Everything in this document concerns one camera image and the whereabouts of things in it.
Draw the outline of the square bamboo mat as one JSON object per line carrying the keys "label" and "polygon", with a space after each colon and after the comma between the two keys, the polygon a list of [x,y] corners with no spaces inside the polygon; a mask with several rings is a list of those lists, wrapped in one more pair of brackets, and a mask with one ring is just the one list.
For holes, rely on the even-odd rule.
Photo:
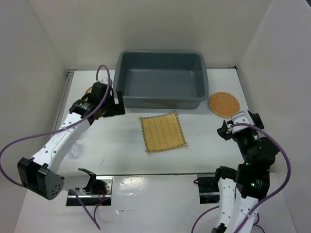
{"label": "square bamboo mat", "polygon": [[177,111],[150,117],[140,117],[147,153],[177,149],[187,145]]}

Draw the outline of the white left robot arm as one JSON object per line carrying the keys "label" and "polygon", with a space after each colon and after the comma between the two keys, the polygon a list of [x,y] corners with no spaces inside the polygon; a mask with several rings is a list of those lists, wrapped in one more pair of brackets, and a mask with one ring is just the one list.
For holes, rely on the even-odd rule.
{"label": "white left robot arm", "polygon": [[74,102],[60,127],[60,132],[30,159],[21,158],[17,164],[21,184],[26,189],[52,200],[63,190],[80,188],[91,194],[104,182],[96,174],[79,168],[77,173],[59,175],[59,167],[79,137],[101,117],[125,114],[123,93],[105,83],[94,83],[90,93]]}

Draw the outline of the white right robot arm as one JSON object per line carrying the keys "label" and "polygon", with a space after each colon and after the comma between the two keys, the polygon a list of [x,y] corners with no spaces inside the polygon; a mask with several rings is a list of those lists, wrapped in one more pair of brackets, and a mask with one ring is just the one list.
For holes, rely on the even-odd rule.
{"label": "white right robot arm", "polygon": [[251,232],[258,212],[252,207],[267,196],[270,188],[270,166],[275,162],[279,149],[267,137],[248,125],[263,129],[258,114],[238,112],[217,130],[224,140],[237,143],[243,163],[237,169],[221,166],[213,178],[214,188],[220,192],[218,226],[214,233]]}

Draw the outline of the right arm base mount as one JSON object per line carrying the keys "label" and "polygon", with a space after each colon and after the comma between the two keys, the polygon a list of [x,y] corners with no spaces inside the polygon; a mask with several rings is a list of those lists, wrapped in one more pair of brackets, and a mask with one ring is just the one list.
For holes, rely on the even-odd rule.
{"label": "right arm base mount", "polygon": [[214,173],[197,174],[193,183],[198,187],[201,204],[219,203],[220,193]]}

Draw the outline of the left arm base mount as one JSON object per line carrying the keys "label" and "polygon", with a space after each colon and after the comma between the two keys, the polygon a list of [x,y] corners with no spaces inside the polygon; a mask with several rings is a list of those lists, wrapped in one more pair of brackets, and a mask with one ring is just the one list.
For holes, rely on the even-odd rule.
{"label": "left arm base mount", "polygon": [[83,188],[76,187],[74,193],[81,199],[85,206],[111,205],[113,176],[97,176],[97,183],[91,191],[85,191]]}

